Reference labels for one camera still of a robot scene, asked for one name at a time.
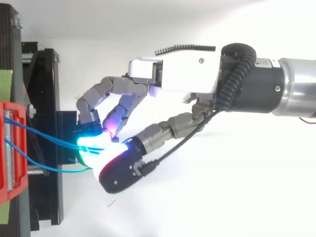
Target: white wall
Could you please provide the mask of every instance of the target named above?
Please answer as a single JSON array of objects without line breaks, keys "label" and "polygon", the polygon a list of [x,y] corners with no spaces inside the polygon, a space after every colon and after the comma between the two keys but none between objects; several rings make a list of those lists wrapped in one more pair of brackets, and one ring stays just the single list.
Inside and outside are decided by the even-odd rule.
[{"label": "white wall", "polygon": [[[74,110],[104,76],[176,43],[243,42],[258,57],[315,59],[310,0],[8,0],[23,40],[61,55],[61,109]],[[99,106],[101,117],[117,103]],[[121,138],[190,108],[147,98]],[[296,118],[220,114],[155,172],[107,194],[91,172],[64,174],[65,219],[34,237],[315,236],[316,127]],[[170,141],[147,158],[176,144]]]}]

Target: blue light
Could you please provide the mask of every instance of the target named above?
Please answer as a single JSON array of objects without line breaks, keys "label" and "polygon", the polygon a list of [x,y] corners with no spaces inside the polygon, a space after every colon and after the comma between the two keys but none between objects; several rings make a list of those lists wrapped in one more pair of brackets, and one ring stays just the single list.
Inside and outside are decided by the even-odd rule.
[{"label": "blue light", "polygon": [[94,169],[96,177],[103,167],[108,164],[115,157],[128,150],[128,147],[124,143],[111,142],[111,135],[108,132],[94,137],[80,137],[77,140],[79,146],[102,148],[100,154],[93,154],[85,151],[79,151],[81,155],[81,161],[88,167]]}]

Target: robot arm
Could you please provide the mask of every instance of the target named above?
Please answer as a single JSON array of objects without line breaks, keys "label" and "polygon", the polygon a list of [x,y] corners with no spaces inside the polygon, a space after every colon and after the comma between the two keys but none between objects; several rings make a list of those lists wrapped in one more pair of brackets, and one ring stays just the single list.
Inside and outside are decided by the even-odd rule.
[{"label": "robot arm", "polygon": [[162,160],[144,163],[142,156],[171,138],[185,137],[183,141],[187,141],[220,111],[316,117],[316,61],[256,58],[255,51],[245,44],[227,45],[221,55],[214,47],[194,45],[174,46],[156,55],[131,61],[129,78],[105,78],[77,103],[79,123],[96,126],[100,121],[94,107],[109,92],[123,94],[122,101],[103,121],[103,129],[115,136],[126,124],[124,118],[148,92],[154,96],[163,90],[184,92],[191,94],[189,100],[197,100],[191,113],[152,124],[126,142],[128,150],[108,163],[99,175],[109,193],[128,188]]}]

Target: black cylindrical motor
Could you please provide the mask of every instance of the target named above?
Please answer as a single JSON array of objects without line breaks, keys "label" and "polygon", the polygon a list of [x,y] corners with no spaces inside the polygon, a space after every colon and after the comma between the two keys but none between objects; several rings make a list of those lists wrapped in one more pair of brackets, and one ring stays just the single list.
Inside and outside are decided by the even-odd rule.
[{"label": "black cylindrical motor", "polygon": [[[239,60],[234,57],[221,57],[219,88],[238,63]],[[230,111],[270,113],[278,106],[283,90],[284,74],[280,64],[275,60],[257,58],[244,78]]]}]

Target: red plastic holder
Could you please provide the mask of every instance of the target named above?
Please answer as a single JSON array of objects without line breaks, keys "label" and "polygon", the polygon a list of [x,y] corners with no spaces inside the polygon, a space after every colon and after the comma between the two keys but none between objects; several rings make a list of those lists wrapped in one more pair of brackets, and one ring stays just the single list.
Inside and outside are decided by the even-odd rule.
[{"label": "red plastic holder", "polygon": [[5,138],[9,139],[26,153],[26,130],[4,123],[4,117],[25,125],[25,107],[0,102],[0,206],[20,194],[28,185],[27,160],[4,141]]}]

